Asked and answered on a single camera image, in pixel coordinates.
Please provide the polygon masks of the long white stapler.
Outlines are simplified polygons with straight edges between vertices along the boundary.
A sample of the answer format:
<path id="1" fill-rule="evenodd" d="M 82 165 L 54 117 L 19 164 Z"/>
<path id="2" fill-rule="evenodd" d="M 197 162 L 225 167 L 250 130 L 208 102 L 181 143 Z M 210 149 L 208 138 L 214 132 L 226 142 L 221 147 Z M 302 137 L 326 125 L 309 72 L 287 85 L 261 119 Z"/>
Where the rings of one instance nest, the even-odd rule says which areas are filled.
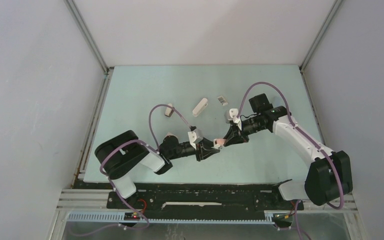
<path id="1" fill-rule="evenodd" d="M 193 108 L 192 115 L 198 117 L 203 110 L 208 106 L 208 99 L 206 97 L 202 98 L 199 103 Z"/>

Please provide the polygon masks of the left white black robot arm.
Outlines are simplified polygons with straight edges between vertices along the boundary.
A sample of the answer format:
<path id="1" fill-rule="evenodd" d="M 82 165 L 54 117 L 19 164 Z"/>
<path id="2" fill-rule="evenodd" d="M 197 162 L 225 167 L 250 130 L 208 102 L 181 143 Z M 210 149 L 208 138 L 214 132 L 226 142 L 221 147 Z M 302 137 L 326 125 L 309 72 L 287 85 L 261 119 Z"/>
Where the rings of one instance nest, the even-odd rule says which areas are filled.
<path id="1" fill-rule="evenodd" d="M 220 152 L 225 139 L 209 140 L 198 129 L 187 133 L 188 141 L 180 142 L 173 134 L 167 134 L 158 149 L 140 140 L 134 131 L 128 130 L 99 145 L 94 154 L 100 162 L 99 170 L 120 195 L 118 201 L 125 208 L 133 208 L 138 202 L 137 188 L 129 172 L 141 164 L 157 175 L 173 166 L 172 160 L 195 156 L 198 162 Z"/>

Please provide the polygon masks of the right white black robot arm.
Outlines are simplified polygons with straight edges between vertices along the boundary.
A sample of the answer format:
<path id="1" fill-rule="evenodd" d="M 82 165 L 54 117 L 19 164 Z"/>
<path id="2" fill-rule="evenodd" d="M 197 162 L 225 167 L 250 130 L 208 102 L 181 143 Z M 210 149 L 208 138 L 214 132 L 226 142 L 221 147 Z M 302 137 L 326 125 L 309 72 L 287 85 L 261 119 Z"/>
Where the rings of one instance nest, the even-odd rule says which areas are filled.
<path id="1" fill-rule="evenodd" d="M 277 184 L 277 191 L 270 196 L 275 208 L 284 209 L 291 200 L 310 200 L 322 206 L 353 191 L 351 161 L 346 152 L 334 151 L 316 141 L 285 106 L 274 107 L 264 93 L 252 97 L 249 103 L 253 115 L 245 120 L 237 108 L 226 111 L 230 128 L 223 145 L 247 143 L 250 135 L 268 130 L 288 143 L 308 169 L 304 181 L 290 179 Z"/>

